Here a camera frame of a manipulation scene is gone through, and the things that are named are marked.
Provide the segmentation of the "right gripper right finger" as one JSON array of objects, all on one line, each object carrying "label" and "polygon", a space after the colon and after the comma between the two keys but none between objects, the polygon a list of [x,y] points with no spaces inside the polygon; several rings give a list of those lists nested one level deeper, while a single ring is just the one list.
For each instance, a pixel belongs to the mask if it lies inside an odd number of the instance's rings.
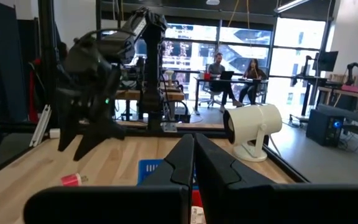
[{"label": "right gripper right finger", "polygon": [[358,185],[278,184],[202,134],[195,171],[207,224],[358,224]]}]

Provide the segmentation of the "wooden side table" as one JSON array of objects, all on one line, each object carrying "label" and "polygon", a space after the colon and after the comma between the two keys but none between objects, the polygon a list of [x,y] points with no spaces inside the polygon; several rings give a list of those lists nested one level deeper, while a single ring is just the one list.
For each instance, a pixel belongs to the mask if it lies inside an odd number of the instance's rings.
[{"label": "wooden side table", "polygon": [[338,95],[346,95],[346,96],[353,96],[358,98],[358,90],[357,91],[349,91],[349,90],[342,90],[342,89],[338,89],[338,88],[329,88],[329,87],[319,87],[318,90],[320,92],[324,92],[328,94],[328,99],[325,100],[324,102],[326,104],[329,103],[329,101],[331,100],[331,98],[338,94]]}]

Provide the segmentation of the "black monitor on stand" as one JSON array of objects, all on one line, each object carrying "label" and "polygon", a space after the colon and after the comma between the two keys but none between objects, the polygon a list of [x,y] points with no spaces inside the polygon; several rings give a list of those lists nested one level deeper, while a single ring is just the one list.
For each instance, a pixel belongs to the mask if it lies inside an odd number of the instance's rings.
[{"label": "black monitor on stand", "polygon": [[307,55],[305,57],[305,63],[301,73],[293,76],[291,78],[291,85],[296,85],[298,79],[306,82],[306,91],[305,97],[303,100],[303,107],[301,110],[300,118],[306,118],[306,109],[309,105],[309,97],[310,90],[313,86],[313,90],[317,91],[318,87],[321,85],[325,85],[327,82],[326,78],[321,78],[319,76],[311,76],[307,74],[309,61],[313,61],[312,70],[318,72],[332,72],[334,70],[334,66],[336,63],[338,51],[335,52],[320,52],[316,53],[314,58],[312,56]]}]

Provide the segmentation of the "pink and white charger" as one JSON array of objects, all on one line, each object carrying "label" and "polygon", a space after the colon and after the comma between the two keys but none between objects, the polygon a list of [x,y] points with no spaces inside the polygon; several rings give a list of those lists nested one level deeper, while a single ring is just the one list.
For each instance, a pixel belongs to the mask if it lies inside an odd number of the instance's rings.
[{"label": "pink and white charger", "polygon": [[75,173],[66,175],[60,180],[63,186],[81,186],[83,183],[88,181],[88,177],[86,175]]}]

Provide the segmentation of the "office chair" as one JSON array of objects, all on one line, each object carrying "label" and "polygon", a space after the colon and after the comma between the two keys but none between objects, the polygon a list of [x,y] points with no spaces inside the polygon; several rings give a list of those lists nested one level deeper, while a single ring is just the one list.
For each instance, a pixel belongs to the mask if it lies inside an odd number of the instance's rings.
[{"label": "office chair", "polygon": [[202,83],[202,90],[209,95],[209,99],[199,100],[198,106],[201,106],[202,103],[207,103],[207,108],[214,106],[215,104],[221,105],[221,102],[217,100],[217,97],[222,93],[221,91],[212,91],[209,86],[209,82]]}]

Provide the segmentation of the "white ceiling light bar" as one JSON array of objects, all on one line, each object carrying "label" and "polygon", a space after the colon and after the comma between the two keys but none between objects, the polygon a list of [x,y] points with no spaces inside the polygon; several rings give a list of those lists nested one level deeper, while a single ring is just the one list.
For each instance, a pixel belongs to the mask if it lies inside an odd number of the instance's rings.
[{"label": "white ceiling light bar", "polygon": [[292,9],[294,7],[297,7],[301,4],[304,4],[306,2],[308,2],[309,0],[292,0],[288,3],[285,3],[285,4],[282,4],[281,6],[277,6],[275,9],[274,9],[274,12],[275,13],[282,13],[282,12],[285,12],[289,9]]}]

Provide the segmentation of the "wooden workbench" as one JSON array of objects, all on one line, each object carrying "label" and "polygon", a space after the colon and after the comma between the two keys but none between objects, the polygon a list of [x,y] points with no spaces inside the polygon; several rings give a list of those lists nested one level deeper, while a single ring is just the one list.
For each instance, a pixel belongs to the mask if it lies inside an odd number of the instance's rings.
[{"label": "wooden workbench", "polygon": [[146,90],[118,90],[117,100],[136,100],[139,102],[139,115],[148,114],[148,121],[161,121],[163,116],[163,106],[170,101],[183,101],[185,95],[182,92],[166,92],[158,88]]}]

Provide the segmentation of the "black-framed window wall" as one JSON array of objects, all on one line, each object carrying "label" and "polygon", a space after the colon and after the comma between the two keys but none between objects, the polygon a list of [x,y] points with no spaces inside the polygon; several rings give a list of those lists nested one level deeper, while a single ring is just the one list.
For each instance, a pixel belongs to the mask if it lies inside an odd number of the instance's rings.
[{"label": "black-framed window wall", "polygon": [[305,100],[307,83],[295,85],[290,77],[301,72],[314,75],[314,56],[322,44],[325,22],[278,18],[273,26],[229,24],[216,26],[170,23],[167,29],[166,51],[162,66],[179,70],[178,79],[188,88],[188,96],[195,99],[195,71],[206,70],[217,53],[222,65],[238,75],[246,72],[249,62],[256,59],[268,76],[267,103],[299,108]]}]

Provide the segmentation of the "blue plastic basket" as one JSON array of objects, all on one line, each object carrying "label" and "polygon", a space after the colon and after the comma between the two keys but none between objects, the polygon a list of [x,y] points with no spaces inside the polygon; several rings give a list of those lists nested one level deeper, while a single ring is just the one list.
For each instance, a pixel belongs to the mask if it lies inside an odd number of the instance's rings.
[{"label": "blue plastic basket", "polygon": [[159,166],[163,159],[142,159],[138,162],[137,185],[140,185]]}]

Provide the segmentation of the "person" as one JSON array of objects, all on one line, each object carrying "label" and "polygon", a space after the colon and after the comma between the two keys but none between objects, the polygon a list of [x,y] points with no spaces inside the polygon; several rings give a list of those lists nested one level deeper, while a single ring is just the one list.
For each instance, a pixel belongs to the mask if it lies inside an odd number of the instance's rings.
[{"label": "person", "polygon": [[[259,63],[256,58],[253,58],[243,74],[243,78],[245,79],[253,79],[253,80],[266,80],[267,75],[263,70],[259,68]],[[256,99],[256,93],[258,93],[262,89],[262,84],[257,83],[246,83],[239,94],[239,102],[242,103],[245,96],[247,95],[249,101],[253,103]]]},{"label": "person", "polygon": [[[215,55],[214,58],[214,62],[210,65],[208,65],[208,73],[211,75],[211,78],[213,80],[220,78],[220,76],[226,71],[225,67],[221,64],[223,59],[223,55],[222,53],[218,52]],[[222,101],[221,101],[221,106],[220,106],[220,112],[224,112],[225,111],[225,104],[227,101],[227,97],[229,97],[232,100],[232,105],[233,106],[242,106],[243,104],[236,100],[232,88],[231,88],[231,83],[229,82],[211,82],[209,84],[209,88],[212,92],[222,92],[223,93],[223,97],[222,97]]]}]

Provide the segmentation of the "black office table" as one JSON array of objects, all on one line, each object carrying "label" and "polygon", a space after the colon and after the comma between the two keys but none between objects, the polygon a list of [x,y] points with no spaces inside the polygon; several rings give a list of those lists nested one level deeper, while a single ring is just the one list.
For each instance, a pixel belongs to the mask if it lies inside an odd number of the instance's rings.
[{"label": "black office table", "polygon": [[193,110],[195,112],[196,115],[200,115],[199,111],[198,111],[198,102],[199,102],[199,92],[200,92],[200,83],[201,82],[226,82],[226,83],[248,83],[251,85],[258,85],[258,84],[267,84],[269,81],[268,80],[258,80],[258,79],[238,79],[238,78],[232,78],[231,80],[205,80],[204,78],[197,78],[195,77],[196,80],[196,89],[195,89],[195,105],[193,107]]}]

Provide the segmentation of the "red plastic basket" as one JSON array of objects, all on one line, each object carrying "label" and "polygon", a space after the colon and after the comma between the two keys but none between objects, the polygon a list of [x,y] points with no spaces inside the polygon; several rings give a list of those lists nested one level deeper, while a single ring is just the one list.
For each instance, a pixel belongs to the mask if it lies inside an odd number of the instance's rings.
[{"label": "red plastic basket", "polygon": [[203,207],[201,195],[198,189],[192,191],[192,206]]}]

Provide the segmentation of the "white aluminium profile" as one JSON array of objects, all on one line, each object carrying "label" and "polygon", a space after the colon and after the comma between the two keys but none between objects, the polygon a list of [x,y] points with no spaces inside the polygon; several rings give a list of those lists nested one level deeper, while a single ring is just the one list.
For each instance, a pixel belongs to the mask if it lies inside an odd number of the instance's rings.
[{"label": "white aluminium profile", "polygon": [[29,147],[36,147],[44,138],[44,134],[46,131],[46,128],[48,126],[50,116],[52,114],[52,109],[50,105],[45,105],[44,110],[42,111],[40,120],[37,124],[37,127],[33,133],[32,139],[30,140]]}]

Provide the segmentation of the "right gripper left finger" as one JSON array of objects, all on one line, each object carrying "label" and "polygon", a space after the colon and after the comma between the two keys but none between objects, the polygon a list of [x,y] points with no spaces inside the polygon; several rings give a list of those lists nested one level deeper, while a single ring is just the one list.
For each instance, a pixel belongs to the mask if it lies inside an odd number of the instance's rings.
[{"label": "right gripper left finger", "polygon": [[190,224],[195,141],[184,135],[136,186],[51,187],[26,202],[25,224]]}]

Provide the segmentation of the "black computer tower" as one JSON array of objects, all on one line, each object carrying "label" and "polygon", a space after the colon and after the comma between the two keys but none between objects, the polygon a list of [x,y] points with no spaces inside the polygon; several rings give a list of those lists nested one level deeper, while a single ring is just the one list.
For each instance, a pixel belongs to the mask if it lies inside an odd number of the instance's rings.
[{"label": "black computer tower", "polygon": [[323,110],[311,110],[306,137],[321,146],[337,147],[344,117]]}]

